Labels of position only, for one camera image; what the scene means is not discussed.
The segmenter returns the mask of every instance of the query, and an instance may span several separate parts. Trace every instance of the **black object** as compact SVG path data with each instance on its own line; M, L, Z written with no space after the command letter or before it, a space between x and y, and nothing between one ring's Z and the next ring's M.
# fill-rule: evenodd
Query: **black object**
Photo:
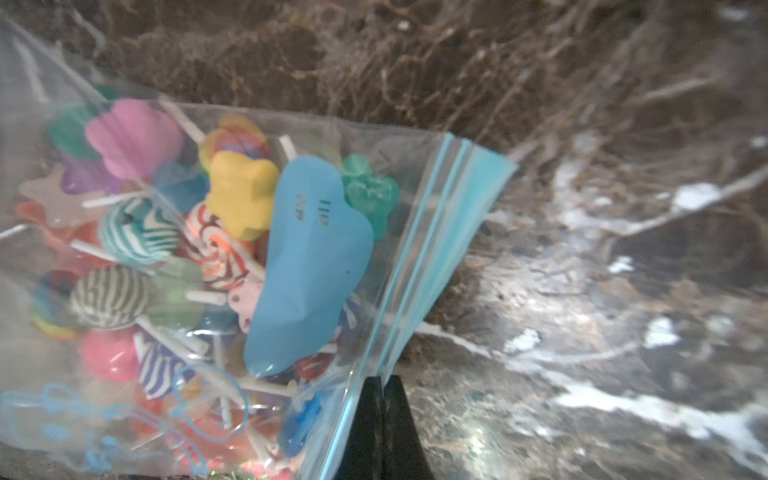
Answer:
M434 480L400 377L366 379L335 480Z

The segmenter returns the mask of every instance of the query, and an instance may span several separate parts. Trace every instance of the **brown marble surface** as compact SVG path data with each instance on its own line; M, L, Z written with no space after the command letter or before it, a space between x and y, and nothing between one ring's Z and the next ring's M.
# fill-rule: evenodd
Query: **brown marble surface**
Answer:
M190 101L520 161L398 365L435 476L768 477L768 8L5 0Z

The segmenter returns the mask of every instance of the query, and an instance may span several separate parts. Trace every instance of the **teal and white striped lollipop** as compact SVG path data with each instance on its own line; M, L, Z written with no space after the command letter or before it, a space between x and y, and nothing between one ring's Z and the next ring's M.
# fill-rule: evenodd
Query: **teal and white striped lollipop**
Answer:
M104 250L122 263L151 265L174 252L179 230L150 198L134 197L101 218L98 237Z

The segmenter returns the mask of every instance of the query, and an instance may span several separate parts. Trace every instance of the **red and white swirl lollipop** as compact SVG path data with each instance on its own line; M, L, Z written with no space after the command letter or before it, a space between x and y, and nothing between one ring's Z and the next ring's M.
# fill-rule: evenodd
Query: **red and white swirl lollipop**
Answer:
M264 278L264 268L253 255L256 242L229 235L221 220L200 202L187 216L187 255L203 267L203 281L217 290L240 285L250 272Z

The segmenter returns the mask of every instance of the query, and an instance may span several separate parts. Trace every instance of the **pink star candy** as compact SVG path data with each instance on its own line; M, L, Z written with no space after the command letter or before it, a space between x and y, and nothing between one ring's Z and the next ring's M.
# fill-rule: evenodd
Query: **pink star candy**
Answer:
M177 160L184 143L171 117L131 98L89 121L85 137L104 157L107 170L124 180L149 177L163 162Z
M227 295L230 308L237 312L237 316L240 318L240 330L243 333L248 333L250 330L250 317L256 311L256 305L259 303L263 288L264 282L249 273L245 280L230 290Z

